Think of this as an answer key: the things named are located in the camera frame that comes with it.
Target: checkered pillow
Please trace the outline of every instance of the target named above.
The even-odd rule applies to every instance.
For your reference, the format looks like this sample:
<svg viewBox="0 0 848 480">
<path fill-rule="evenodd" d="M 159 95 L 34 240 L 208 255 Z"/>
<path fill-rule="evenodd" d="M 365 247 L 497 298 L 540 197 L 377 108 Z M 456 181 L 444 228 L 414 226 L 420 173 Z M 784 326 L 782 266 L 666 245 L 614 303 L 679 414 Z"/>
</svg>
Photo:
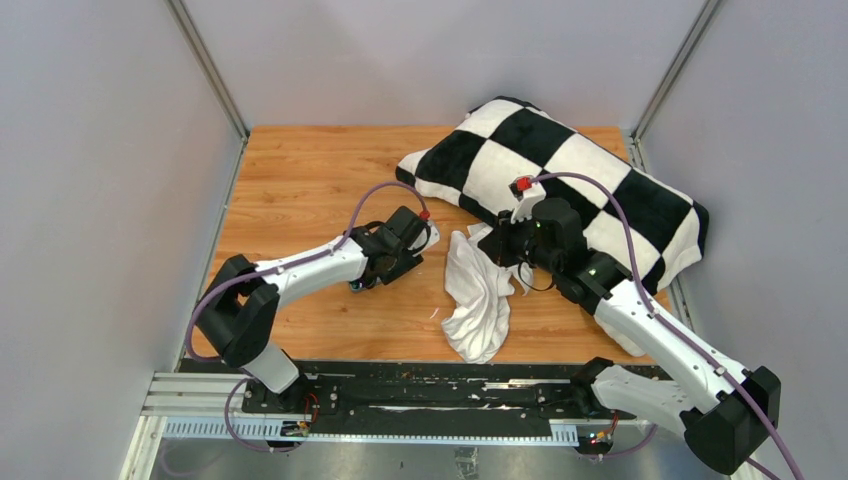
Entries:
<svg viewBox="0 0 848 480">
<path fill-rule="evenodd" d="M 422 195 L 458 205 L 490 225 L 499 211 L 515 207 L 508 188 L 512 181 L 548 172 L 582 173 L 613 192 L 630 223 L 643 283 L 652 293 L 701 259 L 708 224 L 704 207 L 528 102 L 497 97 L 472 110 L 433 148 L 407 155 L 395 171 Z M 621 222 L 603 193 L 571 178 L 541 183 L 547 196 L 564 198 L 580 214 L 590 247 L 629 267 Z"/>
</svg>

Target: cable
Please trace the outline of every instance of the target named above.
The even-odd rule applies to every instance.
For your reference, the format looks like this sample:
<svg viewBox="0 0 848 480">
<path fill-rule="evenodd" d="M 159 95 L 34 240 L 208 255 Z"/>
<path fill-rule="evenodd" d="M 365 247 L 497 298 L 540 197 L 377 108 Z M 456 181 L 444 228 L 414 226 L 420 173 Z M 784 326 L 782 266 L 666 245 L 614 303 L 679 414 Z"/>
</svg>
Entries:
<svg viewBox="0 0 848 480">
<path fill-rule="evenodd" d="M 209 305 L 209 302 L 211 302 L 214 298 L 218 297 L 218 295 L 221 295 L 222 293 L 224 293 L 228 288 L 232 287 L 233 285 L 239 284 L 241 282 L 249 282 L 250 280 L 253 280 L 255 278 L 263 277 L 263 276 L 268 275 L 270 273 L 280 272 L 280 271 L 285 270 L 287 268 L 293 268 L 293 267 L 296 267 L 298 265 L 303 265 L 303 264 L 309 263 L 313 260 L 318 260 L 319 258 L 326 257 L 330 253 L 335 252 L 336 250 L 341 248 L 341 246 L 344 245 L 344 243 L 350 238 L 350 234 L 353 231 L 354 225 L 356 224 L 357 217 L 359 217 L 359 212 L 362 210 L 362 206 L 365 204 L 365 200 L 367 200 L 368 197 L 370 197 L 377 190 L 380 190 L 381 188 L 385 188 L 385 187 L 401 187 L 401 188 L 404 188 L 406 190 L 409 190 L 410 192 L 415 194 L 416 198 L 418 198 L 418 201 L 421 203 L 422 212 L 429 212 L 427 210 L 427 204 L 426 204 L 426 202 L 424 202 L 424 197 L 422 197 L 421 194 L 418 193 L 417 190 L 415 190 L 414 188 L 410 187 L 409 185 L 407 185 L 405 183 L 383 182 L 383 183 L 378 183 L 377 185 L 374 185 L 373 187 L 371 187 L 370 190 L 368 190 L 367 192 L 365 192 L 364 195 L 362 195 L 362 198 L 359 199 L 359 203 L 357 203 L 356 208 L 353 209 L 353 215 L 351 215 L 351 217 L 350 217 L 350 223 L 348 223 L 347 230 L 345 230 L 345 233 L 342 235 L 342 238 L 338 242 L 336 242 L 335 245 L 330 247 L 329 249 L 321 250 L 320 252 L 313 253 L 312 255 L 307 255 L 303 258 L 298 258 L 296 260 L 292 260 L 292 261 L 285 263 L 283 265 L 279 265 L 279 266 L 275 266 L 275 267 L 271 267 L 271 268 L 266 268 L 264 270 L 257 270 L 255 272 L 246 273 L 244 275 L 239 275 L 237 277 L 234 277 L 234 278 L 227 280 L 226 282 L 223 282 L 222 284 L 213 288 L 209 293 L 204 295 L 203 298 L 200 299 L 200 302 L 198 302 L 197 306 L 194 307 L 194 310 L 191 313 L 191 319 L 188 322 L 188 328 L 186 328 L 184 343 L 185 343 L 185 347 L 186 347 L 186 353 L 188 354 L 188 356 L 191 357 L 193 360 L 196 360 L 198 362 L 217 362 L 218 360 L 221 359 L 221 357 L 217 356 L 217 355 L 211 356 L 211 357 L 203 357 L 203 356 L 199 355 L 197 353 L 197 351 L 194 350 L 194 346 L 192 346 L 192 344 L 191 344 L 191 334 L 194 331 L 194 326 L 197 324 L 198 318 L 200 318 L 200 312 L 202 312 L 203 309 L 206 308 L 207 305 Z"/>
<path fill-rule="evenodd" d="M 306 394 L 306 408 L 303 409 L 304 415 L 309 415 L 309 397 L 312 397 L 312 400 L 315 400 L 315 407 L 318 407 L 320 403 L 318 402 L 318 397 L 316 397 L 314 393 Z M 318 419 L 318 408 L 315 407 L 312 408 L 312 424 L 315 424 L 315 420 Z"/>
<path fill-rule="evenodd" d="M 657 433 L 657 426 L 651 425 L 651 429 L 648 430 L 648 434 L 645 435 L 645 438 L 643 438 L 641 442 L 637 443 L 636 445 L 634 445 L 634 446 L 632 446 L 632 447 L 630 447 L 626 450 L 622 450 L 620 452 L 608 453 L 606 455 L 585 454 L 583 456 L 588 457 L 588 458 L 592 458 L 592 459 L 595 459 L 595 460 L 605 460 L 607 458 L 624 457 L 624 456 L 630 455 L 631 453 L 636 453 L 639 450 L 642 450 L 643 448 L 645 448 L 646 445 L 651 443 L 651 439 L 654 438 L 654 435 L 656 435 L 656 433 Z"/>
<path fill-rule="evenodd" d="M 524 260 L 522 260 L 521 262 L 518 263 L 518 279 L 521 280 L 521 283 L 523 283 L 524 285 L 527 285 L 530 288 L 530 290 L 533 290 L 533 291 L 536 291 L 536 292 L 547 292 L 548 290 L 554 288 L 554 284 L 556 282 L 554 282 L 553 276 L 551 276 L 551 284 L 548 285 L 548 288 L 536 288 L 533 285 L 530 285 L 529 283 L 527 283 L 527 281 L 524 280 L 524 277 L 521 276 L 521 266 L 524 265 L 525 263 L 527 263 L 527 262 L 525 262 Z"/>
<path fill-rule="evenodd" d="M 639 297 L 642 298 L 642 302 L 645 307 L 649 309 L 649 313 L 660 322 L 660 324 L 665 327 L 668 331 L 673 333 L 676 337 L 678 337 L 683 343 L 689 346 L 692 350 L 694 350 L 698 355 L 700 355 L 707 363 L 710 364 L 711 367 L 715 370 L 721 369 L 724 373 L 722 373 L 722 377 L 727 380 L 727 382 L 742 396 L 748 406 L 754 411 L 754 414 L 757 418 L 762 422 L 762 424 L 766 427 L 771 438 L 774 440 L 774 443 L 777 445 L 778 450 L 780 450 L 781 455 L 783 455 L 784 460 L 786 460 L 786 464 L 789 466 L 789 469 L 792 471 L 792 475 L 796 480 L 804 480 L 804 475 L 801 473 L 801 468 L 798 466 L 798 463 L 792 457 L 792 453 L 789 451 L 789 447 L 783 441 L 783 438 L 777 433 L 777 429 L 774 428 L 774 425 L 771 424 L 768 417 L 766 416 L 763 409 L 757 404 L 753 397 L 736 381 L 735 378 L 729 373 L 729 371 L 722 367 L 721 363 L 718 362 L 712 355 L 709 354 L 706 350 L 701 348 L 694 340 L 686 336 L 683 332 L 681 332 L 677 327 L 675 327 L 668 319 L 663 317 L 659 312 L 654 310 L 653 304 L 651 303 L 651 297 L 648 294 L 647 290 L 645 290 L 644 285 L 642 285 L 642 276 L 639 274 L 639 267 L 636 264 L 636 249 L 633 246 L 633 237 L 630 233 L 630 224 L 627 223 L 627 217 L 624 215 L 624 210 L 621 208 L 621 204 L 618 203 L 618 200 L 615 199 L 612 192 L 606 189 L 600 182 L 595 180 L 594 178 L 588 177 L 586 175 L 582 175 L 579 173 L 571 173 L 571 172 L 555 172 L 555 173 L 546 173 L 543 175 L 539 175 L 530 180 L 530 183 L 538 183 L 542 180 L 547 180 L 555 177 L 568 177 L 568 178 L 576 178 L 578 180 L 583 180 L 594 185 L 598 188 L 604 195 L 607 196 L 613 208 L 615 209 L 616 214 L 618 214 L 619 220 L 621 220 L 621 224 L 624 227 L 624 236 L 627 240 L 627 253 L 630 257 L 630 269 L 633 272 L 633 283 L 636 286 L 636 291 L 639 294 Z"/>
<path fill-rule="evenodd" d="M 253 450 L 254 452 L 285 453 L 285 452 L 291 452 L 292 450 L 299 447 L 300 444 L 298 444 L 294 447 L 284 447 L 284 448 L 266 447 L 266 448 L 263 448 L 263 447 L 258 447 L 258 446 L 254 445 L 252 443 L 248 443 L 247 440 L 238 436 L 238 434 L 236 433 L 236 430 L 233 428 L 233 424 L 230 423 L 230 404 L 233 402 L 233 397 L 236 396 L 236 392 L 238 391 L 238 389 L 241 388 L 241 386 L 244 385 L 245 383 L 247 383 L 249 380 L 250 380 L 250 377 L 244 377 L 241 380 L 239 380 L 238 382 L 236 382 L 236 386 L 233 387 L 233 389 L 230 391 L 230 394 L 227 395 L 227 401 L 224 402 L 224 425 L 227 427 L 227 433 L 229 433 L 230 436 L 233 437 L 233 440 L 235 440 L 236 443 L 238 443 L 239 445 L 241 445 L 242 447 L 244 447 L 248 450 Z"/>
<path fill-rule="evenodd" d="M 760 471 L 760 473 L 762 473 L 763 475 L 767 476 L 767 477 L 769 478 L 769 480 L 780 480 L 780 478 L 778 478 L 778 476 L 777 476 L 777 475 L 775 475 L 775 474 L 774 474 L 774 472 L 772 472 L 771 470 L 769 470 L 769 469 L 767 469 L 766 467 L 762 466 L 762 465 L 760 464 L 760 462 L 758 462 L 758 461 L 754 460 L 753 458 L 749 458 L 748 460 L 746 460 L 746 462 L 748 462 L 748 464 L 749 464 L 749 465 L 751 465 L 752 467 L 754 467 L 754 468 L 756 468 L 757 470 L 759 470 L 759 471 Z"/>
</svg>

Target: gray wall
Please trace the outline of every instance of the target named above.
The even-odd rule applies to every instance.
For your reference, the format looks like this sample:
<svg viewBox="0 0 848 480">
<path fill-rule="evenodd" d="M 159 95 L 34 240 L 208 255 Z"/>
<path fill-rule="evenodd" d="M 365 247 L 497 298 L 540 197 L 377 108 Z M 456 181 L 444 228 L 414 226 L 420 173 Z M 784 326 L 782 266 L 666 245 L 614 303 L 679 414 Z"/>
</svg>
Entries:
<svg viewBox="0 0 848 480">
<path fill-rule="evenodd" d="M 259 124 L 456 124 L 495 95 L 632 127 L 701 0 L 188 0 Z"/>
<path fill-rule="evenodd" d="M 683 274 L 696 329 L 780 376 L 780 431 L 811 479 L 848 472 L 846 25 L 842 0 L 727 2 L 645 142 L 712 213 Z"/>
<path fill-rule="evenodd" d="M 162 1 L 0 5 L 0 478 L 114 479 L 239 142 Z"/>
</svg>

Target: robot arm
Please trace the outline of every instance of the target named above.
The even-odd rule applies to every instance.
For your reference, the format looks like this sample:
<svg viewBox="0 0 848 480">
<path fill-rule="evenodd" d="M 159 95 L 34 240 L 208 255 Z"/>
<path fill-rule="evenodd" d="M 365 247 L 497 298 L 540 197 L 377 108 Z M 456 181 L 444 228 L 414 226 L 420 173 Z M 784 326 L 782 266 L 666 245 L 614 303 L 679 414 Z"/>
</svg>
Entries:
<svg viewBox="0 0 848 480">
<path fill-rule="evenodd" d="M 228 288 L 200 313 L 197 326 L 224 363 L 247 371 L 275 393 L 285 391 L 300 372 L 270 340 L 276 312 L 337 283 L 348 283 L 355 292 L 391 283 L 422 262 L 421 252 L 439 241 L 439 231 L 429 219 L 400 207 L 385 223 L 353 229 L 350 239 L 338 246 L 342 240 L 339 236 L 277 260 L 254 264 L 237 255 L 224 263 L 208 291 L 245 273 L 268 272 Z M 325 252 L 315 260 L 299 262 Z"/>
<path fill-rule="evenodd" d="M 674 379 L 646 379 L 608 360 L 595 359 L 572 380 L 584 391 L 584 411 L 610 409 L 637 415 L 683 436 L 696 456 L 714 470 L 735 472 L 768 438 L 768 431 L 725 375 L 754 397 L 772 425 L 777 423 L 780 403 L 777 377 L 765 367 L 747 370 L 653 299 L 645 305 L 631 272 L 612 256 L 588 247 L 580 217 L 568 202 L 545 199 L 538 184 L 525 182 L 513 192 L 519 198 L 518 207 L 499 214 L 480 248 L 501 266 L 526 262 L 551 273 L 566 299 L 626 336 Z M 722 368 L 712 367 L 690 343 L 709 352 Z"/>
</svg>

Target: metal frame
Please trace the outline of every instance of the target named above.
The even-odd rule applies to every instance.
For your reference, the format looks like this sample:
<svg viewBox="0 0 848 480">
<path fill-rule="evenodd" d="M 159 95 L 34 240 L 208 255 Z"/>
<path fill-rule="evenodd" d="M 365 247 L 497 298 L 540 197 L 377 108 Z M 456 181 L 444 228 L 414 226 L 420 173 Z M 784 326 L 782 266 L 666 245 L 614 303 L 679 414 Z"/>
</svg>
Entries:
<svg viewBox="0 0 848 480">
<path fill-rule="evenodd" d="M 246 142 L 247 137 L 250 135 L 250 130 L 239 113 L 232 95 L 230 95 L 229 90 L 227 90 L 227 86 L 224 85 L 224 81 L 221 79 L 221 74 L 215 67 L 215 62 L 212 61 L 212 57 L 209 55 L 209 50 L 206 48 L 206 45 L 203 43 L 203 39 L 200 37 L 200 32 L 198 32 L 197 27 L 194 26 L 194 21 L 192 21 L 191 15 L 185 6 L 185 3 L 183 0 L 164 1 L 165 5 L 167 5 L 168 9 L 171 11 L 171 14 L 174 16 L 174 21 L 183 33 L 188 46 L 191 48 L 194 58 L 197 59 L 200 69 L 203 70 L 203 74 L 206 75 L 206 79 L 209 80 L 209 86 L 212 87 L 212 91 L 215 92 L 215 96 L 217 96 L 218 101 L 221 102 L 221 108 L 224 109 L 227 119 L 230 121 L 230 124 L 233 126 L 236 133 L 238 133 L 241 137 L 242 142 Z"/>
<path fill-rule="evenodd" d="M 724 0 L 706 0 L 704 2 L 704 5 L 701 7 L 701 11 L 698 12 L 698 16 L 695 18 L 695 23 L 692 24 L 692 27 L 689 29 L 689 33 L 686 34 L 686 38 L 680 45 L 680 49 L 674 56 L 674 60 L 672 60 L 671 65 L 669 65 L 668 70 L 665 72 L 665 75 L 663 75 L 662 80 L 660 80 L 660 84 L 657 86 L 654 95 L 651 97 L 651 101 L 648 102 L 648 106 L 639 118 L 636 128 L 633 129 L 632 137 L 637 145 L 641 142 L 642 138 L 645 137 L 645 132 L 647 132 L 648 128 L 651 126 L 660 106 L 662 106 L 663 102 L 668 97 L 668 94 L 672 87 L 674 87 L 674 83 L 677 81 L 680 72 L 683 71 L 686 63 L 692 57 L 692 52 L 694 52 L 695 47 L 698 46 L 698 43 L 701 41 L 701 38 L 703 38 L 704 33 L 710 26 L 710 22 L 712 22 L 713 18 L 715 18 L 715 14 L 718 12 L 719 7 L 721 7 L 723 3 Z"/>
</svg>

